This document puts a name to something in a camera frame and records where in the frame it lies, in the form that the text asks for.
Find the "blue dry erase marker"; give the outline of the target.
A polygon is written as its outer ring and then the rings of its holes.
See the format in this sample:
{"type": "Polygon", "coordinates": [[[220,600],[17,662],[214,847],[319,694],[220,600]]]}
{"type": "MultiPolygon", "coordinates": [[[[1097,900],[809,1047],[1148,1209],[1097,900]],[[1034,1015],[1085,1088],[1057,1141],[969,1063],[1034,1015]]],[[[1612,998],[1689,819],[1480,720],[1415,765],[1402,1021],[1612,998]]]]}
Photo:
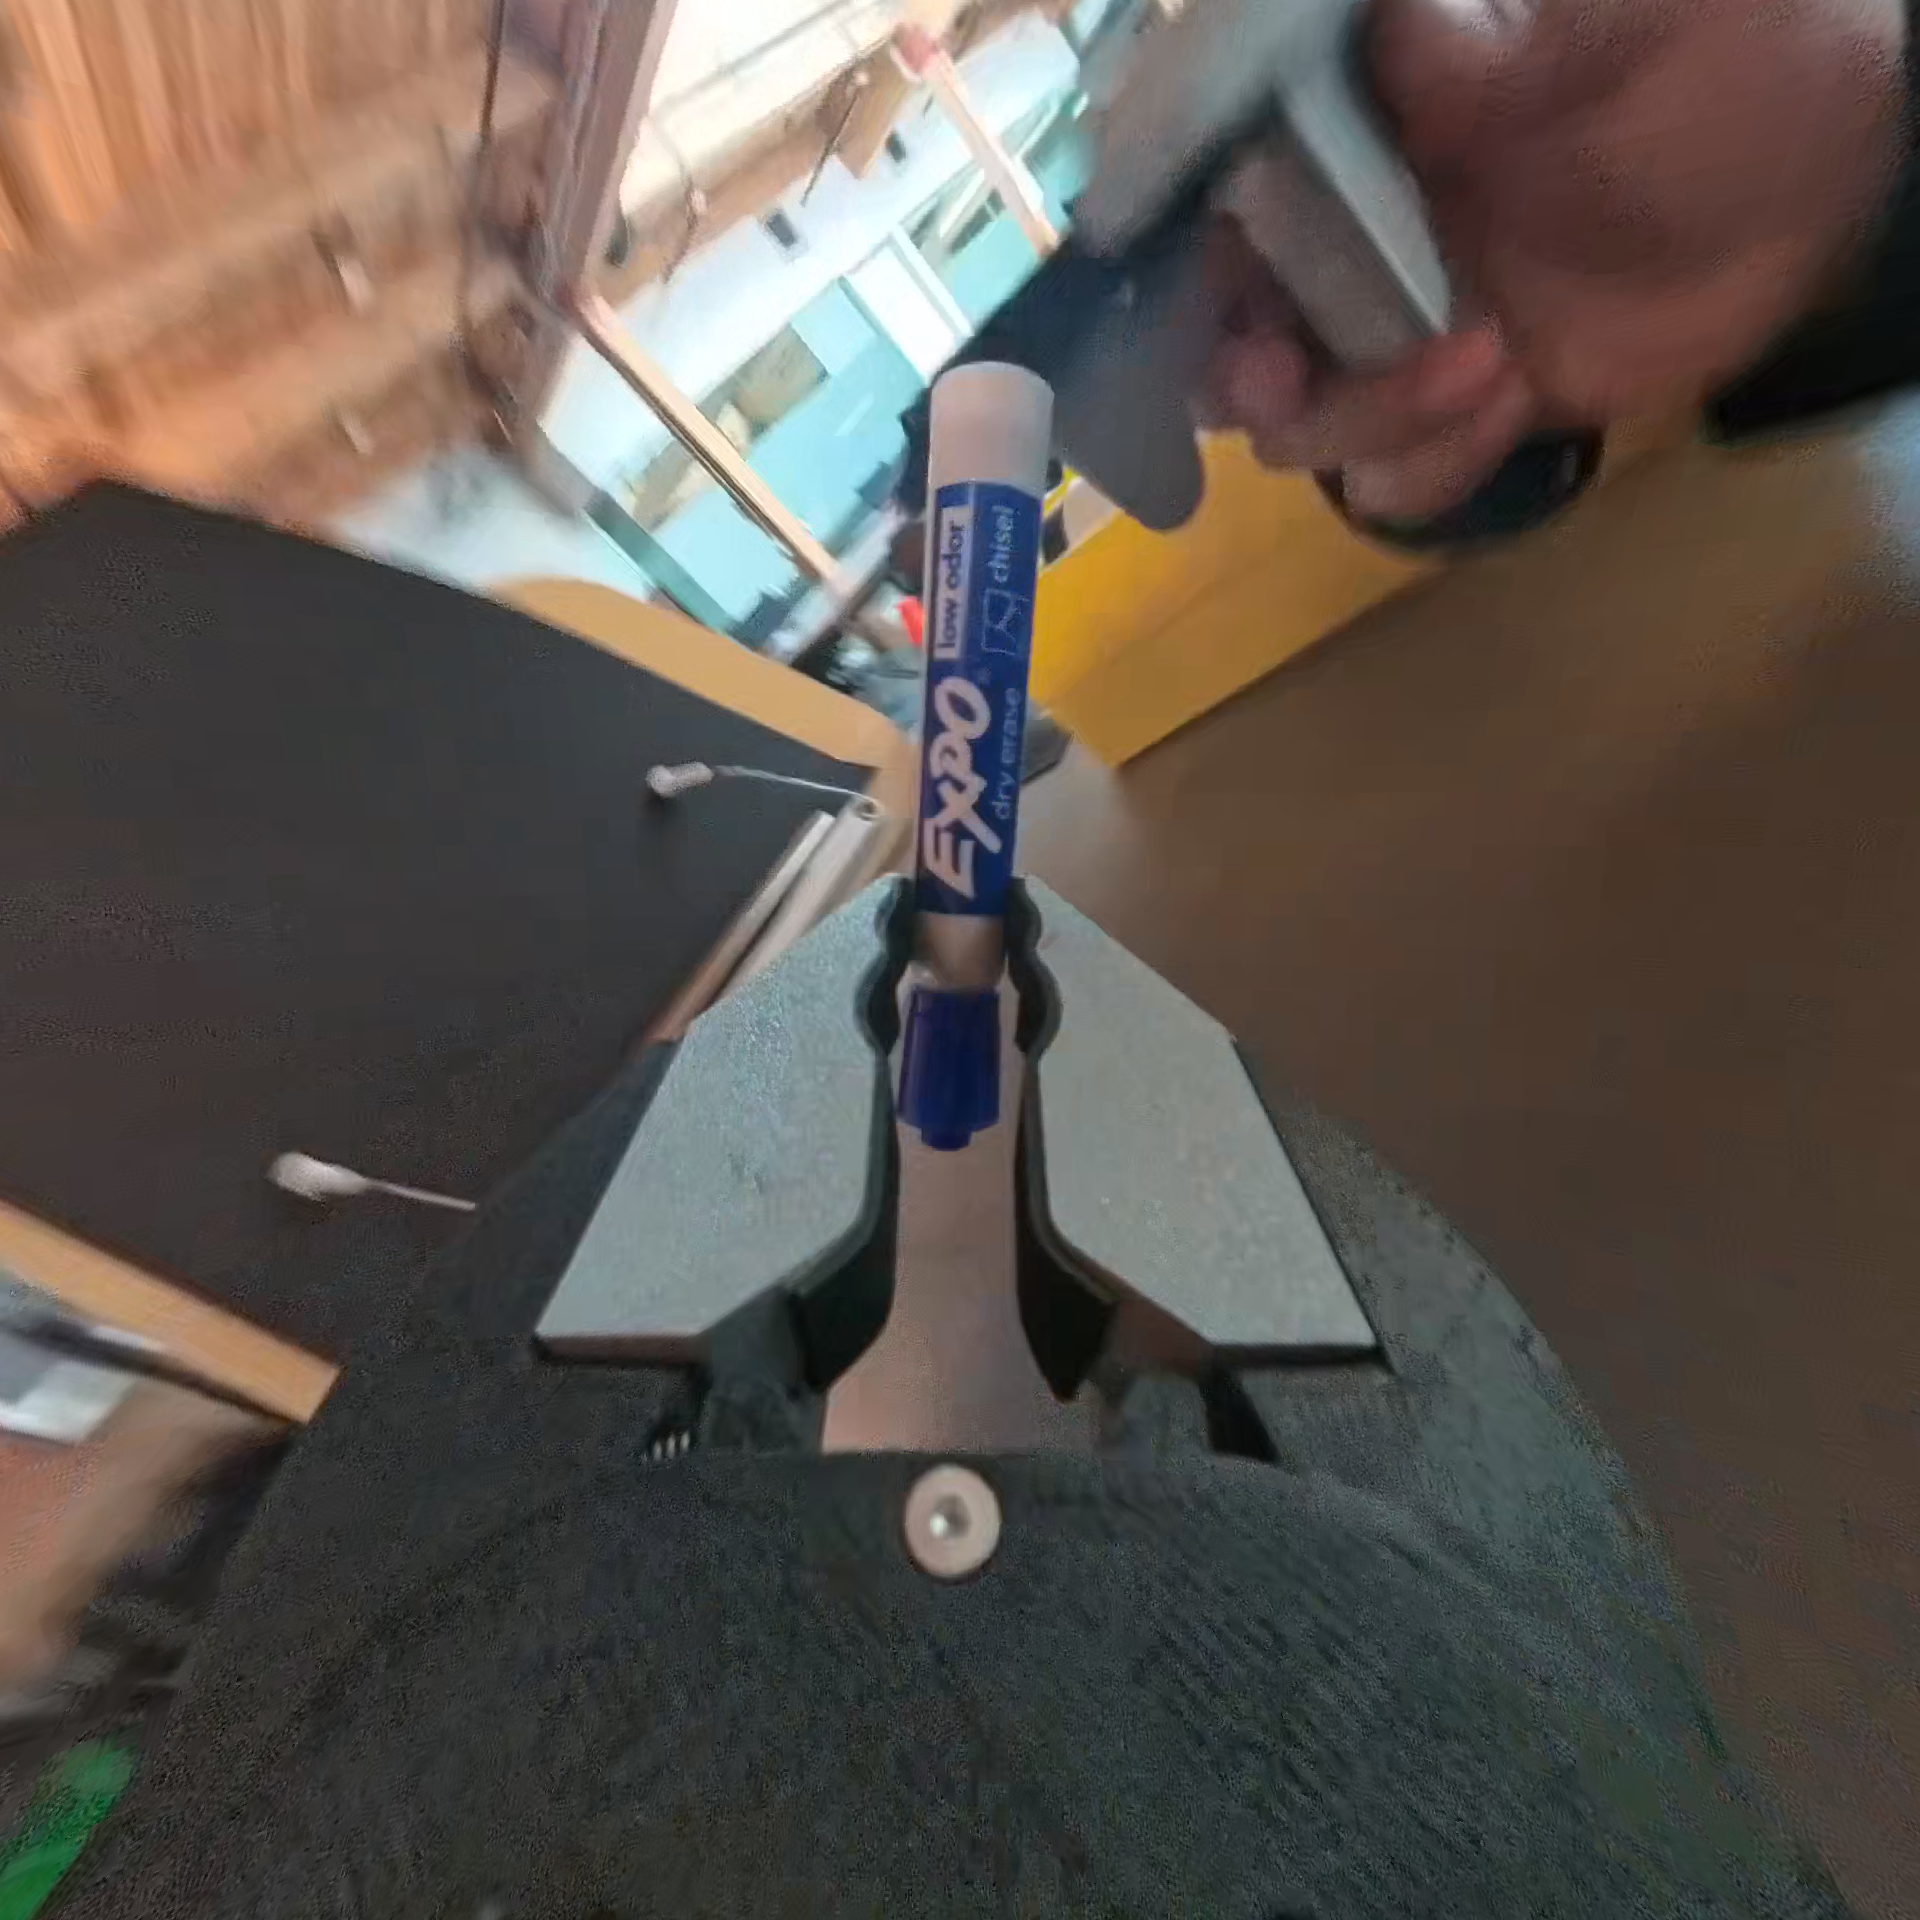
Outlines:
{"type": "Polygon", "coordinates": [[[898,1115],[952,1152],[998,1120],[1005,918],[1017,880],[1025,687],[1050,388],[1004,363],[927,397],[913,963],[898,1115]]]}

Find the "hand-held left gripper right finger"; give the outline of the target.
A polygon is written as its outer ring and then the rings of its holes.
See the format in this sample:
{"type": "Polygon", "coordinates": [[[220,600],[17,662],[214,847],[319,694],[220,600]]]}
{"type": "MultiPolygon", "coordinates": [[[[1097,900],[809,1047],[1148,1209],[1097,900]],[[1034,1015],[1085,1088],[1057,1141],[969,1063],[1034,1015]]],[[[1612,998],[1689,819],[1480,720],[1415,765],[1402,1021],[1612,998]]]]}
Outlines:
{"type": "Polygon", "coordinates": [[[1010,900],[1008,979],[1015,1295],[1047,1388],[1375,1357],[1232,1031],[1034,880],[1010,900]]]}

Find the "black wooden book stand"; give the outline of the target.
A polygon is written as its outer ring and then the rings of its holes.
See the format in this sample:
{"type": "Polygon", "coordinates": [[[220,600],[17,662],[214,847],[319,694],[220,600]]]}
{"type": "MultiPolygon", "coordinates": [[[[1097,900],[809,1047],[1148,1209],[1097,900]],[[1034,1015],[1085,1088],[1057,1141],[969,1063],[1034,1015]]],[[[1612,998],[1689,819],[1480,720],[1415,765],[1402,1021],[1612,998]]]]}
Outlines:
{"type": "Polygon", "coordinates": [[[5,1269],[305,1425],[466,1216],[666,1032],[804,798],[637,819],[658,761],[862,789],[584,637],[92,483],[5,532],[5,1269]]]}

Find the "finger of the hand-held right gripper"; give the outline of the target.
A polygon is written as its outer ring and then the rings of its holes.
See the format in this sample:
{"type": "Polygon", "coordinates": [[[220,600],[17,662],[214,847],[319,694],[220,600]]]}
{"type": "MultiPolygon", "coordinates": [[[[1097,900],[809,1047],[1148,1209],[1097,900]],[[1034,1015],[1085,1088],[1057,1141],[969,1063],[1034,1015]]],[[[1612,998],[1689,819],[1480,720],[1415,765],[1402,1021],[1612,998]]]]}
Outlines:
{"type": "Polygon", "coordinates": [[[1190,3],[1144,33],[1094,128],[1071,232],[1114,255],[1241,148],[1287,137],[1327,180],[1359,164],[1354,3],[1190,3]]]}
{"type": "Polygon", "coordinates": [[[1174,208],[1102,248],[1070,208],[1049,262],[1049,384],[1062,462],[1144,531],[1186,526],[1207,491],[1204,385],[1241,287],[1241,239],[1215,208],[1174,208]]]}

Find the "person's right hand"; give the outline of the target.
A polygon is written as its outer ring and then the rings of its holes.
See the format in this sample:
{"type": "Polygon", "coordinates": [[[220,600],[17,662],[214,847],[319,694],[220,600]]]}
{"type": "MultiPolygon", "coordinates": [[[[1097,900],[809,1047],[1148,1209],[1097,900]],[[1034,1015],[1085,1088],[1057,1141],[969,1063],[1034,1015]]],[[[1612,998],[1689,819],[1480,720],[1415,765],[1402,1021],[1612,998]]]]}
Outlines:
{"type": "Polygon", "coordinates": [[[1217,225],[1204,421],[1373,520],[1448,512],[1535,431],[1697,406],[1841,273],[1903,148],[1903,4],[1375,4],[1366,41],[1455,331],[1319,367],[1217,225]]]}

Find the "wooden window post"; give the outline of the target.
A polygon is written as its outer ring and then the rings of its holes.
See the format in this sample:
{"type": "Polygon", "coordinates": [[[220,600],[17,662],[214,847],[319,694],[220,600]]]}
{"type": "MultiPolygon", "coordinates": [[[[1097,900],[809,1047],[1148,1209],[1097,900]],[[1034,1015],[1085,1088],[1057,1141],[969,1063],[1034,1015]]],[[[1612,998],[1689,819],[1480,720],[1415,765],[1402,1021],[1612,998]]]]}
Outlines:
{"type": "Polygon", "coordinates": [[[658,361],[634,344],[608,299],[580,285],[566,297],[566,317],[621,385],[709,472],[742,517],[793,563],[802,579],[821,587],[839,580],[839,565],[830,548],[781,503],[776,491],[761,479],[700,405],[663,373],[658,361]]]}

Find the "large green plastic bin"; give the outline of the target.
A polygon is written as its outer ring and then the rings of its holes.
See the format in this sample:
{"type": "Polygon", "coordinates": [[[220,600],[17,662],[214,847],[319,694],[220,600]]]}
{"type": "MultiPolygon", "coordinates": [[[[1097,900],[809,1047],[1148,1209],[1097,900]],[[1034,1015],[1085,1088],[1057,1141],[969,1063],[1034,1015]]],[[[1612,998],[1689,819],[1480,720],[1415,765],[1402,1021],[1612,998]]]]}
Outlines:
{"type": "Polygon", "coordinates": [[[2,1836],[2,1918],[34,1918],[108,1822],[135,1772],[129,1740],[87,1740],[54,1753],[2,1836]]]}

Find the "yellow plastic bin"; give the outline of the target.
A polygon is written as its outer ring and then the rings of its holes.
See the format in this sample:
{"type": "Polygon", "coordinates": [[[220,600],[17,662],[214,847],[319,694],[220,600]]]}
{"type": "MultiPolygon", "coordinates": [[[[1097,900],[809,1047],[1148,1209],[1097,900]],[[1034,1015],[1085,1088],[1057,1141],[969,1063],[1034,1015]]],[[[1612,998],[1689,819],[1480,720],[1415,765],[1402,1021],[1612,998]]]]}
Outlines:
{"type": "Polygon", "coordinates": [[[1183,527],[1108,519],[1039,575],[1031,697],[1121,765],[1433,569],[1354,534],[1314,479],[1204,438],[1183,527]]]}

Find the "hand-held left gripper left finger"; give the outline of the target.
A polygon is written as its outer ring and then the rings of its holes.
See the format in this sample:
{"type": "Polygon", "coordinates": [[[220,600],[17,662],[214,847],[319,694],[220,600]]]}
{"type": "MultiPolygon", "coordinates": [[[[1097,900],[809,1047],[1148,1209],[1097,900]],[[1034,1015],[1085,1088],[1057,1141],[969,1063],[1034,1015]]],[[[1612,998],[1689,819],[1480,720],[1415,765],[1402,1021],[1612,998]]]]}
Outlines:
{"type": "Polygon", "coordinates": [[[537,1325],[558,1359],[717,1375],[781,1319],[814,1389],[895,1295],[900,878],[869,884],[663,1048],[660,1075],[537,1325]]]}

